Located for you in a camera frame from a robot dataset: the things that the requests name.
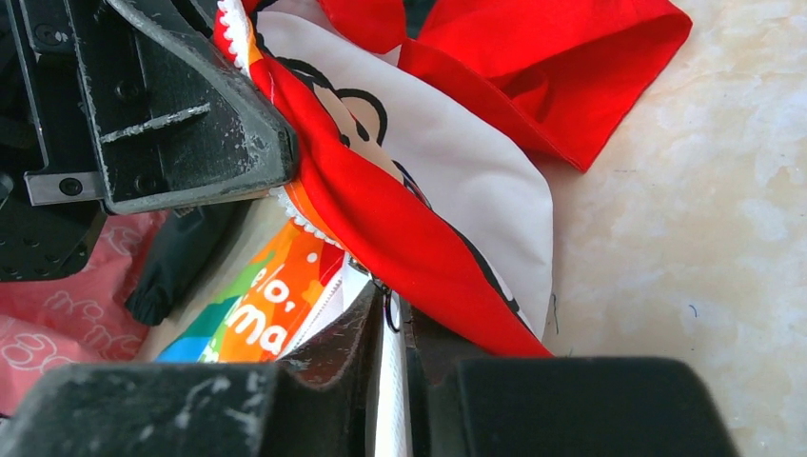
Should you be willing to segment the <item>red white cartoon jacket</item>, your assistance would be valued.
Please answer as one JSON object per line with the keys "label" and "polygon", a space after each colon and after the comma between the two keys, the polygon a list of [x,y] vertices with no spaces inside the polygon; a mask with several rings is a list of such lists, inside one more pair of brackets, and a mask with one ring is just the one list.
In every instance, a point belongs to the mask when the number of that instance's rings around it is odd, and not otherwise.
{"label": "red white cartoon jacket", "polygon": [[279,230],[158,363],[275,363],[382,295],[365,453],[414,456],[402,303],[494,357],[543,343],[553,199],[686,41],[669,1],[219,1],[214,45],[282,114]]}

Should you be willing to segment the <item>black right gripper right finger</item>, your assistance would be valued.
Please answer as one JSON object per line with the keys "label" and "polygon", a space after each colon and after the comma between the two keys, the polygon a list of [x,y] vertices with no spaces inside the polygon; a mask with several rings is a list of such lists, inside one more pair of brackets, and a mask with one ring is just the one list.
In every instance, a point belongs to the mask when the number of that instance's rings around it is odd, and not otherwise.
{"label": "black right gripper right finger", "polygon": [[686,363],[494,357],[402,303],[414,456],[736,456]]}

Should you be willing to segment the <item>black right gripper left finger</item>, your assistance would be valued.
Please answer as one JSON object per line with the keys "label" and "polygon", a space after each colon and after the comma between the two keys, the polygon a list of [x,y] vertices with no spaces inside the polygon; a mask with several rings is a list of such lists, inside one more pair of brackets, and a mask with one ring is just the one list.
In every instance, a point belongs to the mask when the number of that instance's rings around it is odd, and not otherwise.
{"label": "black right gripper left finger", "polygon": [[3,427],[5,456],[362,456],[381,321],[367,285],[275,363],[73,364],[46,373]]}

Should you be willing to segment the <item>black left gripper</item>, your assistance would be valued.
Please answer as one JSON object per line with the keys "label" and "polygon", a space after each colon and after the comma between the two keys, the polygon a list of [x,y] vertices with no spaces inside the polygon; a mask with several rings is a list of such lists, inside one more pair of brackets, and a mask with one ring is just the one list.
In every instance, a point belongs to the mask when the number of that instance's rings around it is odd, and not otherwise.
{"label": "black left gripper", "polygon": [[2,2],[2,282],[78,273],[108,209],[254,199],[292,180],[296,135],[214,45],[217,9]]}

